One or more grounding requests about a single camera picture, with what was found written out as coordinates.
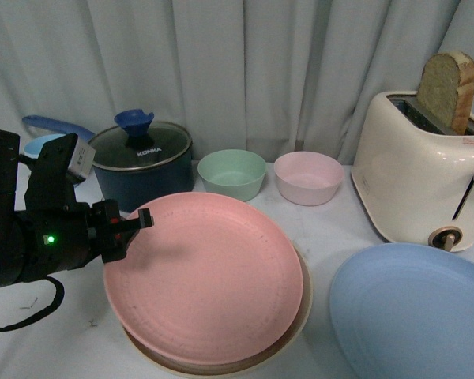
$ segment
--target pink plate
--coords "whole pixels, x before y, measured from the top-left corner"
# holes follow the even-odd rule
[[[142,208],[155,225],[104,269],[107,296],[130,335],[197,365],[237,362],[281,338],[299,310],[303,274],[271,219],[214,193],[177,193]]]

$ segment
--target green led light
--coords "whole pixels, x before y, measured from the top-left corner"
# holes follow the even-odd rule
[[[56,237],[54,235],[44,235],[44,245],[52,245],[56,242]]]

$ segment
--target mint green bowl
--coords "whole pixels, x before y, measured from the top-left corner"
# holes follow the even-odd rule
[[[251,200],[260,192],[266,171],[263,158],[247,150],[220,150],[198,163],[198,174],[207,192],[242,201]]]

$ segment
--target toast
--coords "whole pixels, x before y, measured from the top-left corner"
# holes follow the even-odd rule
[[[461,51],[434,55],[423,69],[416,98],[443,125],[464,135],[474,99],[474,60]]]

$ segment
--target table surface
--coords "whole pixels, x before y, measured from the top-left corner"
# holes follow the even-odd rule
[[[299,338],[279,358],[236,377],[356,378],[337,345],[329,320],[329,286],[337,269],[354,253],[383,243],[371,226],[344,167],[344,182],[324,205],[304,207],[278,192],[273,165],[267,164],[260,193],[248,204],[274,220],[301,251],[314,284],[313,307]],[[204,192],[196,174],[194,191]],[[16,209],[24,209],[28,169],[20,165]],[[76,189],[77,200],[100,201],[102,193],[92,172]],[[460,253],[474,262],[474,245]],[[0,333],[0,378],[176,378],[150,362],[125,336],[103,287],[103,263],[53,277],[66,289],[63,304],[40,322]],[[46,281],[0,288],[0,326],[25,319],[52,300]]]

